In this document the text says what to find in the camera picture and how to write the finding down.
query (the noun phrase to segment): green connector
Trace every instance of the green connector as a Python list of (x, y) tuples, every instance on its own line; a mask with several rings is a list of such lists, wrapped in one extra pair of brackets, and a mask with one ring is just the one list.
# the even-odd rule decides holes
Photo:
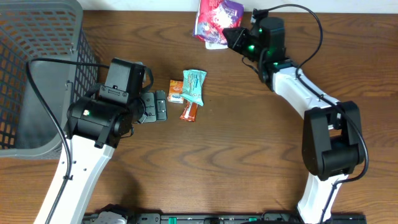
[(169, 218), (169, 224), (177, 224), (177, 218)]

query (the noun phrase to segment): wooden table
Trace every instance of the wooden table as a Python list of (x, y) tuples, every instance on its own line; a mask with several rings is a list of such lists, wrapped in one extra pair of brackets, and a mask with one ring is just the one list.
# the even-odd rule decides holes
[[(309, 14), (285, 19), (288, 54), (307, 58), (318, 43)], [(322, 49), (304, 71), (322, 90), (361, 110), (369, 147), (366, 177), (342, 186), (334, 212), (363, 212), (368, 223), (398, 218), (398, 15), (320, 14)], [(136, 125), (98, 180), (88, 206), (109, 203), (164, 213), (293, 210), (308, 171), (301, 156), (301, 117), (262, 84), (232, 50), (206, 50), (192, 37), (195, 13), (86, 11), (83, 26), (99, 60), (141, 61), (169, 89), (188, 68), (206, 70), (196, 123), (169, 103), (163, 123)], [(244, 26), (249, 26), (249, 14)], [(100, 80), (104, 81), (103, 71)], [(31, 223), (57, 161), (0, 161), (0, 222)], [(358, 166), (354, 175), (362, 166)]]

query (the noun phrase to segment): pink snack bag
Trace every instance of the pink snack bag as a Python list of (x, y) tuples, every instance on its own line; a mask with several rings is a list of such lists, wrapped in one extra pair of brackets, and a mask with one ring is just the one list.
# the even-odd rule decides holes
[(243, 5), (230, 0), (201, 0), (193, 36), (212, 44), (226, 45), (224, 28), (241, 25)]

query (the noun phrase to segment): plastic bin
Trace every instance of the plastic bin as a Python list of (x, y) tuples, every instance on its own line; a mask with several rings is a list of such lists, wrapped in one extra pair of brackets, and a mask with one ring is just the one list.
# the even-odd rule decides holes
[[(95, 63), (75, 0), (0, 0), (0, 157), (57, 159), (62, 144), (25, 75), (25, 61), (48, 57)], [(98, 69), (33, 62), (32, 76), (62, 127), (71, 102), (97, 82)]]

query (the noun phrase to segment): white backdrop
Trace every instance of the white backdrop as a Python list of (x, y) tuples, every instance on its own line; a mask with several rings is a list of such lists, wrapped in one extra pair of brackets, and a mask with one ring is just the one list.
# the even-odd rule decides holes
[[(87, 10), (197, 11), (199, 0), (78, 0)], [(398, 0), (235, 0), (246, 11), (280, 4), (301, 4), (315, 12), (398, 13)], [(289, 7), (279, 11), (302, 12)]]

